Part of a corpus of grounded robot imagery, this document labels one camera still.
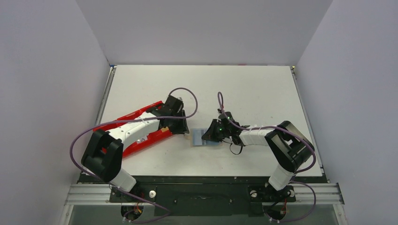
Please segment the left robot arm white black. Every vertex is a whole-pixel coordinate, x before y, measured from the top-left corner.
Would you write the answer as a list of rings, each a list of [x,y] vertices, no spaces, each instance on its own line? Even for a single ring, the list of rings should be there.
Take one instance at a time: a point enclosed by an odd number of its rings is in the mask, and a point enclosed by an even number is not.
[[[115,120],[114,124],[93,129],[81,159],[84,167],[102,181],[122,189],[129,202],[139,198],[137,181],[122,169],[122,159],[163,141],[172,135],[189,133],[181,98],[168,96]]]

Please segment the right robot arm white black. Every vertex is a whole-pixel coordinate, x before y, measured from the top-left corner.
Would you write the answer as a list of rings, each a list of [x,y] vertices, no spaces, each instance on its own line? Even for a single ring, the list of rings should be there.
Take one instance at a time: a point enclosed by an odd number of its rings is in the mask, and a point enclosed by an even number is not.
[[[265,195],[270,200],[281,197],[283,189],[297,173],[309,170],[316,163],[316,154],[311,142],[287,120],[277,126],[241,126],[230,112],[224,112],[212,120],[201,139],[211,142],[230,139],[232,144],[240,147],[269,147],[278,162],[264,188]]]

